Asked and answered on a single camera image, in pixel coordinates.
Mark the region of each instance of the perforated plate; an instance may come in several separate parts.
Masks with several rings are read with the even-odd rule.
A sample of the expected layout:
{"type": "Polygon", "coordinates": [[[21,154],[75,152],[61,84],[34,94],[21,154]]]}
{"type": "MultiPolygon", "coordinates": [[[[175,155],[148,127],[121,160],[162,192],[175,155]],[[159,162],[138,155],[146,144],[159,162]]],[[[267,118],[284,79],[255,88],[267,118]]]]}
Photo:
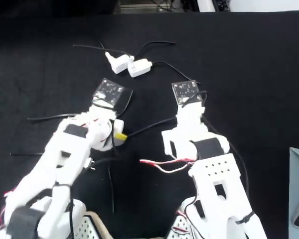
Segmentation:
{"type": "Polygon", "coordinates": [[[170,228],[170,231],[168,232],[166,239],[193,239],[191,227],[185,217],[176,217],[173,225],[170,228]]]}
{"type": "Polygon", "coordinates": [[[84,216],[82,222],[74,230],[74,239],[100,239],[96,226],[89,216],[84,216]]]}

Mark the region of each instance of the circuit board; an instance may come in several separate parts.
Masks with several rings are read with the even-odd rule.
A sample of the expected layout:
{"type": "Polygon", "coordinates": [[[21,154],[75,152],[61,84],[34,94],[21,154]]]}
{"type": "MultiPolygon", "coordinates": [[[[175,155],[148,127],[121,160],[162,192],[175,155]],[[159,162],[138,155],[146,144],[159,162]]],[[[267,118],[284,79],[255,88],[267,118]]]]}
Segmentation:
{"type": "Polygon", "coordinates": [[[93,99],[100,99],[111,104],[112,106],[115,106],[123,90],[123,86],[104,78],[101,84],[96,89],[93,95],[93,99]]]}
{"type": "MultiPolygon", "coordinates": [[[[182,81],[172,83],[172,88],[178,105],[182,105],[188,100],[189,97],[192,97],[194,94],[199,92],[196,81],[182,81]]],[[[201,95],[197,95],[191,103],[203,101],[201,95]]]]}

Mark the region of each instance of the black velcro strap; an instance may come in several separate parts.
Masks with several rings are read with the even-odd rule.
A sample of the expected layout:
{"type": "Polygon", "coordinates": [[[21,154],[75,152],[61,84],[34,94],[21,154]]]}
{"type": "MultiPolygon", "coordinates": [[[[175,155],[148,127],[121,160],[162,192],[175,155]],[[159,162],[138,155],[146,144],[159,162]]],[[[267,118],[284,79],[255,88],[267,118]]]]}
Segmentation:
{"type": "Polygon", "coordinates": [[[191,141],[197,149],[197,159],[206,159],[224,154],[219,140],[217,138],[209,138],[201,141],[191,141]]]}
{"type": "Polygon", "coordinates": [[[12,239],[37,239],[37,227],[43,215],[44,212],[27,206],[19,207],[12,213],[6,233],[12,239]]]}
{"type": "Polygon", "coordinates": [[[247,223],[249,222],[250,218],[255,214],[254,211],[252,211],[250,214],[248,214],[247,216],[244,216],[244,218],[240,221],[236,221],[236,224],[242,224],[242,223],[247,223]]]}
{"type": "Polygon", "coordinates": [[[75,136],[85,138],[85,136],[88,132],[88,129],[85,128],[85,127],[77,126],[75,124],[69,124],[66,127],[64,132],[68,133],[68,134],[72,134],[72,135],[75,135],[75,136]]]}

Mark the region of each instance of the black tablecloth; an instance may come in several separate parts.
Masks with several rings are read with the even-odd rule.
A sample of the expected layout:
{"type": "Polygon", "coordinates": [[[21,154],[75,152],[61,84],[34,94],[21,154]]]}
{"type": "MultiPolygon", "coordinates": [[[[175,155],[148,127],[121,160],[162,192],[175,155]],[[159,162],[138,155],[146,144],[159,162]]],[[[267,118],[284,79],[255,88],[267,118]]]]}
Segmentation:
{"type": "MultiPolygon", "coordinates": [[[[86,111],[104,77],[135,91],[122,116],[126,133],[175,115],[170,84],[183,81],[180,75],[165,66],[134,79],[115,75],[102,52],[72,47],[98,40],[132,54],[151,40],[177,42],[144,54],[209,92],[205,116],[243,156],[251,205],[268,238],[286,239],[289,147],[299,148],[299,12],[0,19],[0,208],[3,193],[38,160],[9,153],[41,152],[60,122],[30,124],[26,117],[86,111]]],[[[115,214],[106,167],[74,185],[75,197],[114,237],[163,236],[182,200],[195,194],[186,171],[166,175],[138,163],[168,159],[160,132],[173,126],[152,128],[118,148],[115,214]]]]}

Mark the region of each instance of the red wire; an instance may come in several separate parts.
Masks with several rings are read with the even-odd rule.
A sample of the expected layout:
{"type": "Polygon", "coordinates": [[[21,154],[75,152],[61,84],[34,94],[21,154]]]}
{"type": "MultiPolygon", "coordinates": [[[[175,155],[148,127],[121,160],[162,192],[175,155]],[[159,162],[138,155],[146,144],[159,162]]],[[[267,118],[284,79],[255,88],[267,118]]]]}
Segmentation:
{"type": "Polygon", "coordinates": [[[172,227],[173,229],[176,229],[176,230],[179,230],[179,231],[181,231],[181,232],[183,232],[183,233],[187,233],[188,231],[186,231],[185,229],[183,229],[183,228],[178,228],[178,227],[172,227]]]}

